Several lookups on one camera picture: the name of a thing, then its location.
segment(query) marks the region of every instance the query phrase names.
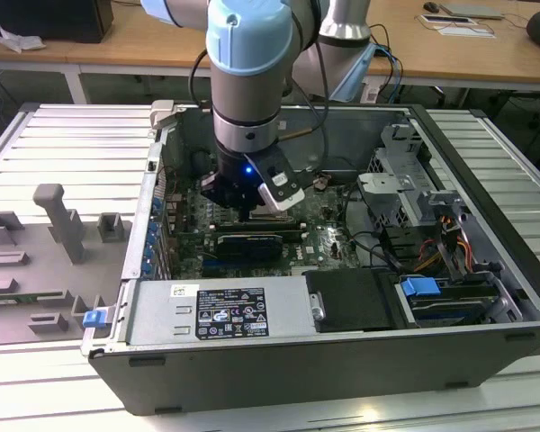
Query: warning label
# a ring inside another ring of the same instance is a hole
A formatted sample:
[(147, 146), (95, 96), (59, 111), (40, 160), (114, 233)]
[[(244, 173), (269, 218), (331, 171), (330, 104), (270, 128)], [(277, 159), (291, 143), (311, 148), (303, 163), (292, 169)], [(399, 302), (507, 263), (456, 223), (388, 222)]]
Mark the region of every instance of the warning label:
[(256, 338), (270, 335), (264, 288), (198, 291), (197, 294), (197, 338)]

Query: barcode sticker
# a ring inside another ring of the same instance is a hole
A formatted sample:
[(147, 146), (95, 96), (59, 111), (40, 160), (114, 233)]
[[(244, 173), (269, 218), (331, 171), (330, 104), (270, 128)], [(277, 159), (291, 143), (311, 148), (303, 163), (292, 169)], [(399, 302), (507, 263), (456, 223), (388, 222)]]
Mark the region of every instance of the barcode sticker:
[(170, 297), (195, 297), (199, 289), (200, 285), (198, 283), (175, 283), (170, 287)]

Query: white desk leg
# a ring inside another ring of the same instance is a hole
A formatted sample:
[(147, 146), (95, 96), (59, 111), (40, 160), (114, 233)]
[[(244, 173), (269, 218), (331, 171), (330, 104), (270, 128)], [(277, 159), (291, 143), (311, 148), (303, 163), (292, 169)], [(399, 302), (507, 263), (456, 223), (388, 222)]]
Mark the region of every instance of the white desk leg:
[(364, 81), (364, 90), (360, 96), (360, 104), (375, 104), (380, 93), (380, 87), (386, 81), (385, 76), (367, 76)]
[(66, 77), (68, 89), (70, 90), (74, 104), (90, 104), (90, 100), (80, 80), (80, 67), (78, 65), (67, 65), (64, 67), (62, 73)]

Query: desk leg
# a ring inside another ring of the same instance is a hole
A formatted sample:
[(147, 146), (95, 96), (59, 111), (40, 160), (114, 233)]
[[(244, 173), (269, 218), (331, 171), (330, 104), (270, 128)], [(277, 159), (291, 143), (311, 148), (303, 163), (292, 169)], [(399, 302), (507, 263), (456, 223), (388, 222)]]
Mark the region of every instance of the desk leg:
[(68, 65), (62, 73), (66, 77), (68, 89), (70, 90), (74, 104), (90, 104), (90, 99), (80, 79), (80, 67), (77, 65)]

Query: wooden desk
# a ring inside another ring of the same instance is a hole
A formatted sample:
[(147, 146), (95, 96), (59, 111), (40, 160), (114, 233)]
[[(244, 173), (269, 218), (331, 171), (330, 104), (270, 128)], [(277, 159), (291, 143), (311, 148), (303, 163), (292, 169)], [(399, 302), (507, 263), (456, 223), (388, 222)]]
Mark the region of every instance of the wooden desk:
[[(504, 14), (529, 18), (540, 4), (511, 0), (472, 0)], [(383, 23), (392, 52), (404, 65), (402, 83), (414, 86), (454, 86), (540, 91), (540, 47), (526, 30), (507, 21), (485, 21), (495, 39), (443, 36), (426, 29), (415, 17), (424, 14), (424, 0), (373, 0), (370, 24)], [(82, 73), (187, 76), (204, 47), (204, 33), (178, 29), (145, 14), (140, 7), (113, 5), (114, 23), (99, 44), (46, 41), (47, 48), (16, 54), (0, 45), (0, 68), (63, 73), (75, 103), (87, 103)], [(526, 22), (516, 16), (510, 20)], [(373, 31), (385, 43), (380, 28)], [(197, 76), (210, 74), (206, 58)], [(374, 58), (365, 79), (379, 86), (390, 72), (385, 58)]]

